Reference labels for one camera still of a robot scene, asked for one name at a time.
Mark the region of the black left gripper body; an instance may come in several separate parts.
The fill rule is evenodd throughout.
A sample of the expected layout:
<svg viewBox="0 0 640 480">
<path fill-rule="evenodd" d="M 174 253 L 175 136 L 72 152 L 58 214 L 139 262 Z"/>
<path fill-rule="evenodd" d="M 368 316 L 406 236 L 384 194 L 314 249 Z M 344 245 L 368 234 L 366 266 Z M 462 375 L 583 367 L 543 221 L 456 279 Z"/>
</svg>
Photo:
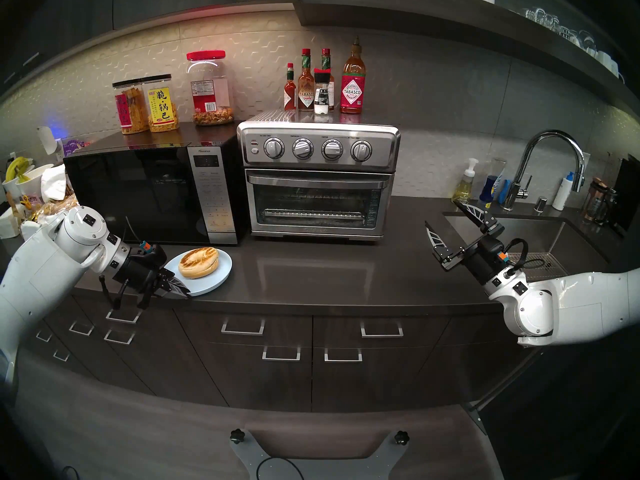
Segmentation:
<svg viewBox="0 0 640 480">
<path fill-rule="evenodd" d="M 162 246 L 156 243 L 141 243 L 139 249 L 139 253 L 129 253 L 113 276 L 113 280 L 121 285 L 113 300 L 114 309 L 121 307 L 122 297 L 127 288 L 138 294 L 137 307 L 146 309 L 158 288 L 159 272 L 167 261 L 167 254 Z"/>
</svg>

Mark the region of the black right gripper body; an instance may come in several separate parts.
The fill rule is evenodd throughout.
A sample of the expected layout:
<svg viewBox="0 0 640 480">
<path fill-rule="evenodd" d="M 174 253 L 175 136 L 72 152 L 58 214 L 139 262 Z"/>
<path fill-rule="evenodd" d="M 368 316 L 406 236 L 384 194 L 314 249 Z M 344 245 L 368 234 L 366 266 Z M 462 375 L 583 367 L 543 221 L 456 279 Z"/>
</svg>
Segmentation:
<svg viewBox="0 0 640 480">
<path fill-rule="evenodd" d="M 447 271 L 464 266 L 478 284 L 487 284 L 507 266 L 504 248 L 495 235 L 483 234 L 451 254 Z"/>
</svg>

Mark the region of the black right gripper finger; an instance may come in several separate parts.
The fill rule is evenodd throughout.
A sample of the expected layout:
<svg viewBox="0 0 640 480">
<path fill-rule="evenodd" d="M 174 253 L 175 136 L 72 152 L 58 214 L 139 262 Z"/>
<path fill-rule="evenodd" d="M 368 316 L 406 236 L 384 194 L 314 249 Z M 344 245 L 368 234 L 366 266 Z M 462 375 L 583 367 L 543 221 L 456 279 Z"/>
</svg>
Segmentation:
<svg viewBox="0 0 640 480">
<path fill-rule="evenodd" d="M 503 226 L 495 219 L 489 210 L 480 209 L 475 205 L 454 201 L 454 205 L 475 225 L 482 234 L 501 234 Z"/>
<path fill-rule="evenodd" d="M 458 252 L 452 251 L 443 242 L 442 238 L 435 233 L 430 224 L 425 221 L 425 231 L 431 244 L 434 258 L 444 270 L 451 270 L 458 265 Z"/>
</svg>

